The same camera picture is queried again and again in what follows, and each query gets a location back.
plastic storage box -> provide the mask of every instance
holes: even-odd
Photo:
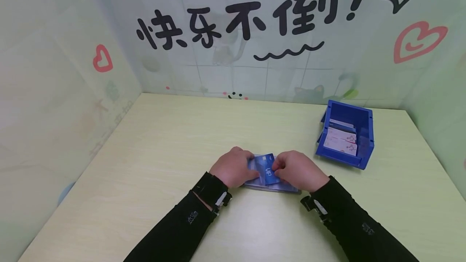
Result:
[[[327,137],[330,119],[354,125],[356,145],[358,145],[356,156],[324,147],[323,144]],[[369,158],[371,157],[372,151],[374,150],[372,111],[370,109],[352,106],[335,100],[329,100],[327,104],[327,111],[323,115],[321,122],[323,123],[323,130],[318,139],[319,145],[316,155],[331,158],[364,170]]]

wall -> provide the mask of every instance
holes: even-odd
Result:
[[[371,108],[400,107],[441,56],[438,48],[451,34],[447,25],[459,20],[455,16],[464,5],[464,0],[325,0],[320,12],[319,0],[314,7],[306,7],[311,0],[102,1],[144,91],[304,103],[325,103],[333,97]],[[248,15],[248,40],[242,23],[228,29],[238,13],[227,6],[245,2],[255,8]],[[193,17],[191,24],[190,9],[207,7],[209,12]],[[302,22],[304,30],[301,13],[309,20]],[[212,43],[206,31],[202,40],[196,38],[203,28],[201,16],[206,25],[215,24],[218,34],[212,35]],[[264,31],[254,17],[264,23]],[[168,34],[160,33],[161,23],[168,20],[174,24],[165,27],[172,44],[165,45]],[[426,24],[440,32],[427,36]],[[177,43],[180,40],[186,47]],[[261,60],[268,53],[297,53],[305,44],[319,47],[322,42],[316,51]]]
[[[456,14],[464,18],[465,10]],[[402,104],[466,199],[466,24],[451,21],[455,34],[446,39],[442,55],[424,73]]]
[[[141,87],[94,0],[0,10],[0,262],[13,262]]]

heart drawing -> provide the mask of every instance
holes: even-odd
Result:
[[[105,55],[105,59],[107,59],[108,64],[106,66],[99,66],[99,62],[102,60],[102,52]],[[94,57],[94,61],[92,63],[94,64],[94,68],[97,72],[104,73],[113,69],[112,60],[110,58],[110,55],[108,54],[107,48],[105,48],[103,44],[97,45],[97,47],[95,48],[95,53],[96,56]]]
[[[424,44],[412,46],[411,43],[409,42],[408,44],[406,44],[405,50],[408,52],[412,52],[416,50],[418,51],[414,54],[401,57],[401,46],[403,44],[403,39],[413,29],[421,30],[419,33],[419,36],[417,36],[418,41],[432,34],[438,34],[438,39],[436,39],[436,41],[428,47],[424,47]],[[395,50],[393,51],[393,61],[395,62],[395,64],[399,64],[399,63],[406,62],[408,60],[411,60],[416,57],[429,53],[430,51],[432,51],[435,47],[439,45],[439,43],[445,38],[445,36],[447,36],[447,32],[448,32],[448,28],[446,26],[436,26],[436,27],[433,27],[432,29],[429,29],[429,23],[426,21],[420,21],[417,23],[413,23],[412,25],[405,28],[401,32],[401,34],[398,36],[398,38],[396,39]]]

blue card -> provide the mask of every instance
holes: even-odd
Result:
[[[267,154],[262,156],[254,157],[257,169],[261,174],[261,178],[264,180],[264,185],[270,185],[280,182],[280,179],[275,176],[272,171],[272,164],[275,161],[273,154]]]
[[[278,179],[277,183],[266,185],[265,183],[266,183],[267,169],[264,168],[264,166],[259,164],[259,163],[263,163],[263,161],[259,160],[259,162],[256,162],[257,157],[260,157],[260,159],[262,159],[263,155],[255,155],[254,159],[249,160],[248,168],[251,170],[259,171],[260,177],[253,179],[253,180],[246,181],[246,183],[243,184],[244,187],[251,188],[251,189],[265,190],[265,191],[290,192],[290,193],[295,193],[295,194],[301,194],[301,191],[298,190],[296,187],[292,186],[290,183],[280,182],[280,179]]]

black arm sleeve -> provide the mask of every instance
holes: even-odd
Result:
[[[349,261],[417,261],[332,176],[312,198],[324,208],[320,213],[324,225],[335,235]]]
[[[125,262],[189,261],[215,216],[190,191],[138,243]]]

